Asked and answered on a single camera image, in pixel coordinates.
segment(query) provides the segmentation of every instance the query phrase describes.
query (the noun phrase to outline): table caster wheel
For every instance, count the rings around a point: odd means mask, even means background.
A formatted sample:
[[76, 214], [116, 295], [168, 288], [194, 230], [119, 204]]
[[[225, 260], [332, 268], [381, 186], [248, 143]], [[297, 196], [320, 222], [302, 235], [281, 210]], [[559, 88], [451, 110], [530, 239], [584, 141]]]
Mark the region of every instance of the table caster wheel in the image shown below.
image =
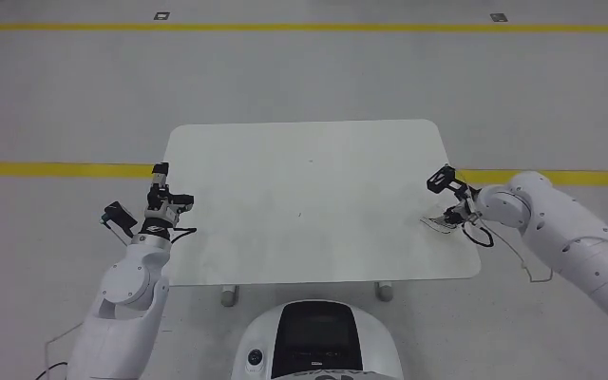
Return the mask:
[[374, 282], [376, 297], [383, 302], [389, 302], [392, 300], [392, 282], [390, 281], [378, 281]]
[[221, 288], [221, 305], [231, 308], [237, 304], [238, 286], [230, 285]]

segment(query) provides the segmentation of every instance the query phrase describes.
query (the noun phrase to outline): table top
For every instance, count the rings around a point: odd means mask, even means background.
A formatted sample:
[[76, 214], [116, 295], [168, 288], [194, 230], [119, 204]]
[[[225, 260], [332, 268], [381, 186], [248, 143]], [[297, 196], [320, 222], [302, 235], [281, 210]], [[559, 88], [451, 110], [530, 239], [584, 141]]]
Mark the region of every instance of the table top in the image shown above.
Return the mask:
[[426, 120], [183, 125], [164, 160], [195, 197], [163, 272], [171, 285], [467, 278], [475, 246], [420, 217], [456, 204], [426, 180], [447, 163]]

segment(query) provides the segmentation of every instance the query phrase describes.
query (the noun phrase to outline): button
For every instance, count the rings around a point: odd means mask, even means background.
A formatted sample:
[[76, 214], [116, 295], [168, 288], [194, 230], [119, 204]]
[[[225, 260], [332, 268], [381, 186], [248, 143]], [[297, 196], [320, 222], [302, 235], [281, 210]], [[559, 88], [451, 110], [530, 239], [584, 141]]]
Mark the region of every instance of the button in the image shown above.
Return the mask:
[[262, 351], [254, 349], [249, 351], [249, 354], [247, 355], [247, 362], [249, 362], [249, 364], [252, 366], [257, 366], [262, 362], [262, 357]]

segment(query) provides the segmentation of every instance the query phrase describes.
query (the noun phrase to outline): yellow floor line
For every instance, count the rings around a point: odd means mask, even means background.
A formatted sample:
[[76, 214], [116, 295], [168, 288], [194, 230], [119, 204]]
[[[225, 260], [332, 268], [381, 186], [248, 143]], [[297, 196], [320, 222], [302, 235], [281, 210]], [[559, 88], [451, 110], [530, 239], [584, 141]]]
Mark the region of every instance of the yellow floor line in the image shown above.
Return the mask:
[[3, 177], [150, 178], [148, 163], [0, 162]]
[[[506, 183], [521, 170], [460, 169], [469, 183]], [[150, 178], [148, 163], [0, 162], [0, 177]], [[608, 186], [608, 171], [540, 170], [562, 186]]]
[[[459, 170], [469, 183], [507, 183], [522, 170]], [[608, 186], [608, 171], [538, 170], [553, 184], [561, 186]]]
[[89, 31], [363, 31], [437, 33], [608, 33], [608, 25], [577, 24], [0, 24], [8, 30]]

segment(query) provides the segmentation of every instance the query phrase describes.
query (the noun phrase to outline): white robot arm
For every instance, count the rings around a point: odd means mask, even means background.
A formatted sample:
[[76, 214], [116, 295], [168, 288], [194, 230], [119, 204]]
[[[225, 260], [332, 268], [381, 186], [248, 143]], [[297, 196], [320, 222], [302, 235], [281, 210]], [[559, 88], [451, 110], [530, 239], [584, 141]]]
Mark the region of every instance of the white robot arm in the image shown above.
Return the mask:
[[[68, 380], [139, 379], [145, 369], [169, 292], [169, 282], [161, 274], [171, 250], [168, 230], [194, 203], [192, 196], [169, 192], [168, 169], [166, 162], [154, 166], [145, 221], [136, 236], [130, 228], [137, 221], [118, 202], [105, 208], [102, 223], [109, 228], [106, 223], [114, 221], [132, 239], [125, 257], [104, 275], [69, 359]], [[117, 319], [117, 305], [145, 314]]]
[[585, 292], [608, 314], [608, 225], [537, 172], [522, 172], [507, 185], [477, 190], [445, 166], [427, 182], [461, 201], [432, 221], [453, 228], [485, 219], [517, 228], [525, 245], [555, 273]]

